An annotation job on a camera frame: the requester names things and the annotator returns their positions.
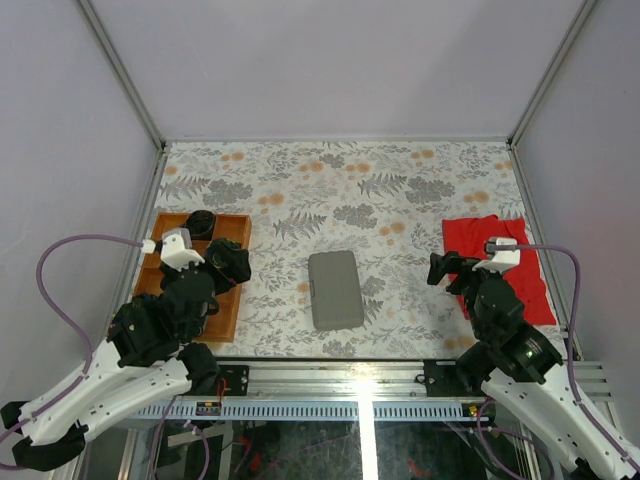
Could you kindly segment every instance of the wooden tray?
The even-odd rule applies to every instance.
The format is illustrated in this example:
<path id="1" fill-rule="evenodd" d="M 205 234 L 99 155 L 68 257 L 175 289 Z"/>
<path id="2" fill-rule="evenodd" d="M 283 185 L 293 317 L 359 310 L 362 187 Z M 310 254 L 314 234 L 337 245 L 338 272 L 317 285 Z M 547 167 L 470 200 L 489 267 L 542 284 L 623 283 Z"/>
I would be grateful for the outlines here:
<path id="1" fill-rule="evenodd" d="M 158 241 L 162 239 L 162 234 L 171 229 L 184 225 L 187 221 L 188 213 L 160 213 L 156 219 L 156 224 L 151 233 L 151 239 Z M 213 228 L 213 238 L 228 238 L 242 245 L 242 248 L 249 247 L 251 236 L 251 219 L 247 215 L 216 215 L 216 224 Z M 200 255 L 209 245 L 208 240 L 194 240 L 193 248 Z M 160 281 L 162 272 L 160 267 L 160 255 L 150 253 L 145 256 L 138 277 L 138 283 L 134 290 L 134 295 L 149 293 L 160 295 Z M 233 342 L 236 333 L 236 322 L 238 320 L 238 309 L 240 308 L 240 296 L 242 286 L 237 286 L 227 293 L 217 295 L 216 299 L 220 304 L 220 311 L 212 315 L 207 320 L 202 336 L 194 339 L 200 342 Z"/>

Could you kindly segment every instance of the floral tablecloth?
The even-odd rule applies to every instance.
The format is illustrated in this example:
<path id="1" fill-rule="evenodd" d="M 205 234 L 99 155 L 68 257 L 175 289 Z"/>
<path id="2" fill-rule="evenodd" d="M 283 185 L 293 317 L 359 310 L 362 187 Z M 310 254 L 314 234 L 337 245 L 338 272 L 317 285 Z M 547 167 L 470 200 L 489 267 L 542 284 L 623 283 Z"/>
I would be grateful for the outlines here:
<path id="1" fill-rule="evenodd" d="M 155 211 L 250 215 L 253 278 L 233 343 L 243 356 L 454 358 L 471 326 L 427 285 L 443 218 L 525 214 L 504 143 L 175 143 Z M 352 250 L 365 324 L 319 332 L 307 259 Z M 545 327 L 562 347 L 558 329 Z"/>

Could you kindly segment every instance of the gray plastic case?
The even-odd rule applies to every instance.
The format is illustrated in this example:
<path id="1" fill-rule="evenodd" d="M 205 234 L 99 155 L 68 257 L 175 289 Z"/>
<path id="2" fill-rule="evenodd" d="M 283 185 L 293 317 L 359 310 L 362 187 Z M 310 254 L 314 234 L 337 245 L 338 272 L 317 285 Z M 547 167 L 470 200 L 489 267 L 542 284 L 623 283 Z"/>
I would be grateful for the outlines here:
<path id="1" fill-rule="evenodd" d="M 311 255 L 309 285 L 313 326 L 317 330 L 356 328 L 364 324 L 364 307 L 353 252 Z"/>

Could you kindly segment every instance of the red towel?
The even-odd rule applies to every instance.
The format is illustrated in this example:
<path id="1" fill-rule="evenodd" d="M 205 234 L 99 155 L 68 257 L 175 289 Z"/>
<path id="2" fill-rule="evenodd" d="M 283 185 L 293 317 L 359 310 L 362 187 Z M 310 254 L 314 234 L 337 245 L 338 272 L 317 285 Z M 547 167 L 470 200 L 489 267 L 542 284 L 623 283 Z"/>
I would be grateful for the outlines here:
<path id="1" fill-rule="evenodd" d="M 524 219 L 498 220 L 496 215 L 443 220 L 442 234 L 445 252 L 454 250 L 466 257 L 487 258 L 484 244 L 490 237 L 511 237 L 518 243 L 529 244 Z M 520 265 L 509 270 L 504 278 L 524 303 L 527 322 L 531 325 L 555 325 L 556 319 L 547 302 L 546 286 L 540 278 L 538 255 L 533 250 L 522 250 L 520 255 Z M 458 301 L 464 311 L 462 297 L 458 297 Z"/>

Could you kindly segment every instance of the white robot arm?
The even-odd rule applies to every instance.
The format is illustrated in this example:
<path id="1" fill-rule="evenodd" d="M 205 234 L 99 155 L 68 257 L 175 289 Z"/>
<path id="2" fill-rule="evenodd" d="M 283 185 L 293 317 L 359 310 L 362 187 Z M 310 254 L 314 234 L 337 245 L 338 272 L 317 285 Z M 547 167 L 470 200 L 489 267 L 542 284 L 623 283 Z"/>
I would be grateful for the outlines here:
<path id="1" fill-rule="evenodd" d="M 120 308 L 86 373 L 78 367 L 42 396 L 26 403 L 10 402 L 0 410 L 7 429 L 26 421 L 18 431 L 24 438 L 13 447 L 17 466 L 57 468 L 146 405 L 213 386 L 219 369 L 211 351 L 204 344 L 189 343 L 202 331 L 211 306 L 217 306 L 212 277 L 206 269 L 196 269 L 204 259 L 191 249 L 186 229 L 165 233 L 161 244 L 145 240 L 142 251 L 160 251 L 162 263 L 180 274 L 164 285 L 161 296 Z M 82 380 L 71 393 L 35 414 L 79 377 Z"/>
<path id="2" fill-rule="evenodd" d="M 520 262 L 515 245 L 514 239 L 491 239 L 488 260 L 457 252 L 431 254 L 428 283 L 457 275 L 447 291 L 463 296 L 479 340 L 456 361 L 459 381 L 467 391 L 482 391 L 511 411 L 554 452 L 572 479 L 639 480 L 640 449 L 571 383 L 568 362 L 524 320 L 524 304 L 502 278 Z"/>

